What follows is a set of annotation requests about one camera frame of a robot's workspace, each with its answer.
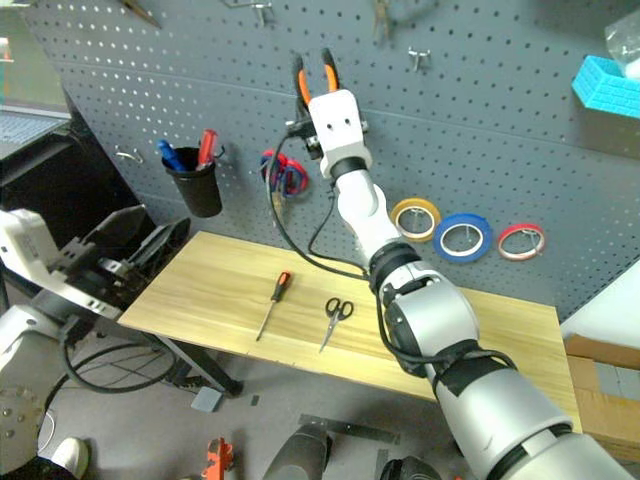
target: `wooden table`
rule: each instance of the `wooden table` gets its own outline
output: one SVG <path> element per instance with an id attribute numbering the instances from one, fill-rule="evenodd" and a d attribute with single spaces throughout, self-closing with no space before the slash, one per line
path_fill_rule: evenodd
<path id="1" fill-rule="evenodd" d="M 290 289 L 255 341 L 275 279 Z M 555 309 L 462 289 L 480 322 L 480 343 L 508 354 L 520 371 L 574 420 L 580 417 Z M 330 297 L 356 305 L 318 353 Z M 408 375 L 384 348 L 367 282 L 320 270 L 294 252 L 198 233 L 120 318 L 124 326 L 175 340 L 275 361 L 433 400 L 427 380 Z"/>

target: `white sneaker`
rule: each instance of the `white sneaker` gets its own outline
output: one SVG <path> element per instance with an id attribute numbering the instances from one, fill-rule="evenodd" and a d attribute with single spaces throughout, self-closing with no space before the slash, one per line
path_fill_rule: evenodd
<path id="1" fill-rule="evenodd" d="M 65 438 L 53 452 L 51 461 L 80 480 L 89 467 L 89 448 L 79 438 Z"/>

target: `plastic bag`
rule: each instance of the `plastic bag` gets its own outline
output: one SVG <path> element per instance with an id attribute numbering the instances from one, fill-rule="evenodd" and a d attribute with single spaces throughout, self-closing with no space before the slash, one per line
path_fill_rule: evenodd
<path id="1" fill-rule="evenodd" d="M 640 10 L 604 30 L 609 53 L 627 78 L 640 80 Z"/>

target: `blue marker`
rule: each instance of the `blue marker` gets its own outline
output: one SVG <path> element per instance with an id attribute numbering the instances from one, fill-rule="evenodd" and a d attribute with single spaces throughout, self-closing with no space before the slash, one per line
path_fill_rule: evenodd
<path id="1" fill-rule="evenodd" d="M 169 142 L 167 142 L 164 139 L 158 140 L 156 147 L 158 147 L 158 150 L 162 152 L 162 158 L 164 158 L 169 164 L 169 166 L 173 168 L 176 172 L 187 171 L 187 169 L 184 168 L 184 165 L 180 163 L 180 157 L 178 156 L 178 152 L 176 152 L 173 148 L 171 148 L 171 145 L 169 145 Z"/>

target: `screwdriver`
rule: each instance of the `screwdriver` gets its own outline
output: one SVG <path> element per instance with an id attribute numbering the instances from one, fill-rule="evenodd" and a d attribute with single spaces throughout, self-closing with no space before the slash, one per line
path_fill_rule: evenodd
<path id="1" fill-rule="evenodd" d="M 260 325 L 260 331 L 258 332 L 258 336 L 256 337 L 256 342 L 260 340 L 262 336 L 262 332 L 264 331 L 264 327 L 267 326 L 267 320 L 269 320 L 269 315 L 271 314 L 271 310 L 273 306 L 282 300 L 282 294 L 289 287 L 291 283 L 291 273 L 289 272 L 281 272 L 278 277 L 278 281 L 276 282 L 276 288 L 273 291 L 273 295 L 271 295 L 271 305 L 269 305 L 269 310 L 267 310 L 267 314 L 264 316 L 264 320 L 262 320 L 262 325 Z"/>

